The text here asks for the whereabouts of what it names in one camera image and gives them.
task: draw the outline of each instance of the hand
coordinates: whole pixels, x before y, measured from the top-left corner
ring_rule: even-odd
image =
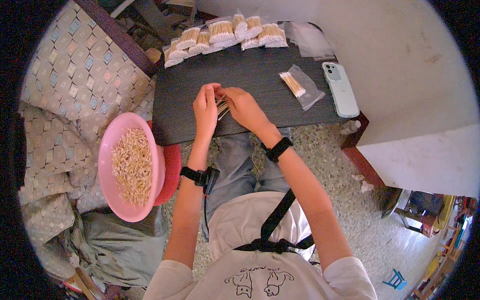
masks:
[[[197,123],[197,137],[201,140],[212,139],[216,127],[217,109],[215,103],[215,92],[220,89],[220,84],[205,84],[200,89],[193,103],[193,111]]]
[[[225,100],[233,119],[257,136],[259,130],[271,124],[255,99],[241,88],[223,88],[218,94],[227,95]]]

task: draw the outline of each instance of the terrazzo floor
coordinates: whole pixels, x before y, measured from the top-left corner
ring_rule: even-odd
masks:
[[[263,171],[264,156],[260,142],[254,136],[251,138],[255,143],[254,172],[258,176]],[[343,139],[339,124],[292,128],[294,149],[330,195],[348,244],[354,255],[363,262],[378,299],[401,300],[422,277],[437,251],[439,238],[443,234],[429,239],[406,229],[397,215],[382,220],[383,191],[374,189],[361,193],[361,181],[355,181],[352,177],[358,174],[358,171],[340,150]],[[181,145],[184,165],[190,147],[191,143]],[[210,164],[213,163],[217,152],[214,139],[208,158]],[[167,236],[170,233],[174,203],[175,197],[162,207]],[[198,280],[211,263],[208,244],[199,232],[193,278]],[[394,290],[382,283],[392,277],[393,268],[399,270],[408,281],[408,285],[402,290]],[[141,299],[143,293],[142,289],[132,288],[128,292],[128,297],[132,300]]]

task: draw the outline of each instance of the dark wooden table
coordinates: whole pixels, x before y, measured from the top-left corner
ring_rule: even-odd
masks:
[[[240,45],[208,55],[197,55],[157,74],[153,107],[153,134],[158,145],[178,144],[195,138],[192,103],[203,84],[216,82],[249,92],[277,127],[329,124],[344,121],[335,111],[332,93],[325,80],[322,62],[302,58],[299,49],[253,48]],[[296,64],[326,93],[309,110],[303,111],[288,86],[278,76]],[[228,113],[217,124],[215,136],[247,130]]]

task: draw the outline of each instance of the black wrist strap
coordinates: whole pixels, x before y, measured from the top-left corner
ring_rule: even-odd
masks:
[[[180,171],[180,176],[193,180],[196,186],[202,186],[205,195],[210,194],[219,175],[220,171],[212,167],[208,167],[206,171],[194,171],[189,167],[183,167]]]
[[[280,140],[272,149],[268,149],[263,143],[262,143],[262,148],[265,150],[265,155],[273,161],[274,163],[278,162],[278,158],[280,155],[282,155],[285,150],[288,149],[288,147],[293,146],[292,141],[284,137],[283,139]]]

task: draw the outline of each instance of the pink plastic basin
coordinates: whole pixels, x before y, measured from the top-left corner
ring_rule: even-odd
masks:
[[[133,206],[130,201],[120,198],[120,185],[112,175],[112,148],[128,129],[143,129],[147,135],[152,155],[152,188],[145,206]],[[116,117],[108,126],[102,137],[98,153],[98,175],[100,187],[111,210],[121,219],[128,222],[143,220],[152,210],[155,199],[160,194],[165,180],[165,159],[160,146],[155,144],[152,131],[142,117],[126,112]]]

